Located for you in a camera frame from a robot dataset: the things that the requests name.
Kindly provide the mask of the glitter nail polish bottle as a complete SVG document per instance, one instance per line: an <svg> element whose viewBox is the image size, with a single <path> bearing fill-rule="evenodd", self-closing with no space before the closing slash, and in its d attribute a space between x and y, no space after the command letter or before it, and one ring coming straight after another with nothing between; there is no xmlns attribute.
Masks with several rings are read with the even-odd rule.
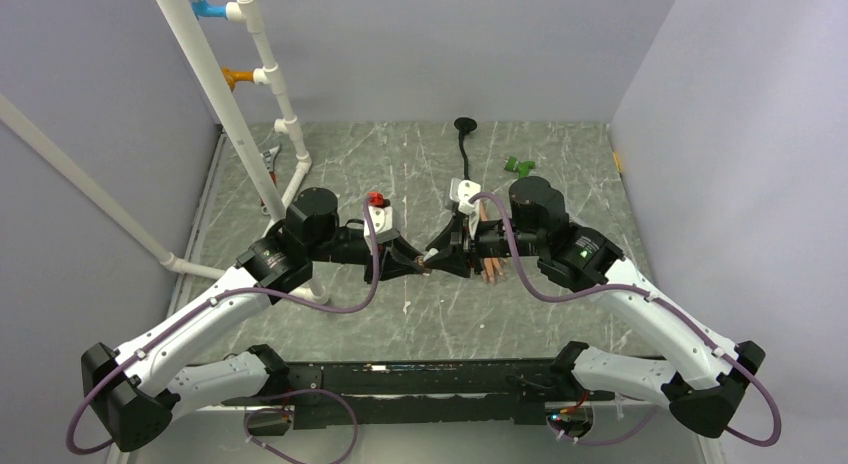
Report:
<svg viewBox="0 0 848 464"><path fill-rule="evenodd" d="M439 251L435 248L430 248L422 255L416 257L415 262L420 267L420 272L429 275L432 272L431 264Z"/></svg>

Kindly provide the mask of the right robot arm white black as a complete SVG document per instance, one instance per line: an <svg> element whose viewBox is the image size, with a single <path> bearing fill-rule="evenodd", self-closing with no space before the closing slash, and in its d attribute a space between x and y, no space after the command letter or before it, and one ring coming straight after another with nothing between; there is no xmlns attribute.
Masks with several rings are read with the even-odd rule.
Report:
<svg viewBox="0 0 848 464"><path fill-rule="evenodd" d="M564 299L586 298L646 339L657 359L612 354L568 343L550 366L545 391L564 399L604 391L667 409L690 431L717 438L730 429L765 353L736 343L693 318L652 284L623 250L599 231L572 220L563 194L538 176L516 180L500 202L499 221L480 212L489 194L453 179L446 193L452 216L428 245L424 266L460 277L485 258L520 262L532 257L540 272L564 289Z"/></svg>

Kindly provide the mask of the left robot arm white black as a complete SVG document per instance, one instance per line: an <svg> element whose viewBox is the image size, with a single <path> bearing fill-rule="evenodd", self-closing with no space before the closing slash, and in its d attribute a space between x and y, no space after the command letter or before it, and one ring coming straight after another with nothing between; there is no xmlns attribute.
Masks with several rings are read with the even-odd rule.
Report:
<svg viewBox="0 0 848 464"><path fill-rule="evenodd" d="M270 347L255 345L207 365L195 365L195 357L280 301L305 305L297 289L312 278L317 262L359 265L370 288L420 273L422 255L401 235L395 216L390 201L372 193L360 217L342 224L334 192L303 191L283 219L184 308L117 347L88 348L81 357L83 408L94 412L110 445L131 452L197 409L241 397L279 401L288 368Z"/></svg>

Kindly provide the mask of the mannequin practice hand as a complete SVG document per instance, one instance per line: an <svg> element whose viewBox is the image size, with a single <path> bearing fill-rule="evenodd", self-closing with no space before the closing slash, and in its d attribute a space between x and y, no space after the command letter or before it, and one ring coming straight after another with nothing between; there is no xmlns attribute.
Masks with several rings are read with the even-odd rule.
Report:
<svg viewBox="0 0 848 464"><path fill-rule="evenodd" d="M505 272L506 261L498 257L485 257L482 259L481 276L485 283L496 284L504 281L507 276Z"/></svg>

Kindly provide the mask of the green pipe fitting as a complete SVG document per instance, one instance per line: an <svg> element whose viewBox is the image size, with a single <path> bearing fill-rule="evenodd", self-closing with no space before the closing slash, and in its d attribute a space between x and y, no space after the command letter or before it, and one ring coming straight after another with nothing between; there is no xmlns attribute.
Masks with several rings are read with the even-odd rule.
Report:
<svg viewBox="0 0 848 464"><path fill-rule="evenodd" d="M520 160L516 156L509 156L505 162L504 169L516 174L519 178L528 177L536 163L532 160Z"/></svg>

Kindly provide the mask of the black flexible stand with base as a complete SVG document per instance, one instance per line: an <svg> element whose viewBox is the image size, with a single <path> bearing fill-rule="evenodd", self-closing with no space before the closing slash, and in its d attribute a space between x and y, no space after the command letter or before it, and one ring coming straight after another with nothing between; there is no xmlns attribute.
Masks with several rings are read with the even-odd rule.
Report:
<svg viewBox="0 0 848 464"><path fill-rule="evenodd" d="M463 163L463 179L470 180L470 160L465 141L477 129L478 123L471 117L461 116L455 119L453 125L458 131L458 148Z"/></svg>

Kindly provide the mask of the orange pipe fitting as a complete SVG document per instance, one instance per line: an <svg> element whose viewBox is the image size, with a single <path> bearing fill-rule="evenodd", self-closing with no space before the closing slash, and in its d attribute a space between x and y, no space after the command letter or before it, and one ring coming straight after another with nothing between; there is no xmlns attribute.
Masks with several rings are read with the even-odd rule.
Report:
<svg viewBox="0 0 848 464"><path fill-rule="evenodd" d="M254 83L254 72L252 70L232 70L222 67L221 72L231 92L236 89L239 83Z"/></svg>

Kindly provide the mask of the blue pipe fitting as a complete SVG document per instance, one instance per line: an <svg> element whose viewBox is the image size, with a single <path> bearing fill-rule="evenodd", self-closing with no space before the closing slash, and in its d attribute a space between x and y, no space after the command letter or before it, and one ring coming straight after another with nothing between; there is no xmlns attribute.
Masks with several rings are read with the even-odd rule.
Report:
<svg viewBox="0 0 848 464"><path fill-rule="evenodd" d="M208 0L188 0L196 18L227 19L225 6L211 5Z"/></svg>

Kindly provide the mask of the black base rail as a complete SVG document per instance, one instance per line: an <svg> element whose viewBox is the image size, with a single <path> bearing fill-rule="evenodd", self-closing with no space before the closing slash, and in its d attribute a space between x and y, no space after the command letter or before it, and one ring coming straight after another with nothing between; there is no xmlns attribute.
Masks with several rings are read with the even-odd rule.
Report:
<svg viewBox="0 0 848 464"><path fill-rule="evenodd" d="M288 374L228 406L276 406L296 430L357 422L430 424L505 421L545 425L586 409L595 392L552 370L549 358L290 361Z"/></svg>

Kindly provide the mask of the white PVC pipe frame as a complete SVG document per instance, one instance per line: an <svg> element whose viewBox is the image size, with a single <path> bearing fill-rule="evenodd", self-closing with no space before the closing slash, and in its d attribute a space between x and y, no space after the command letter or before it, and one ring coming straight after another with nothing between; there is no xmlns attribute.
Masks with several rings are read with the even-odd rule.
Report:
<svg viewBox="0 0 848 464"><path fill-rule="evenodd" d="M1 92L167 250L186 245L216 124L155 0L1 0ZM1 130L1 293L166 303L176 275Z"/></svg>

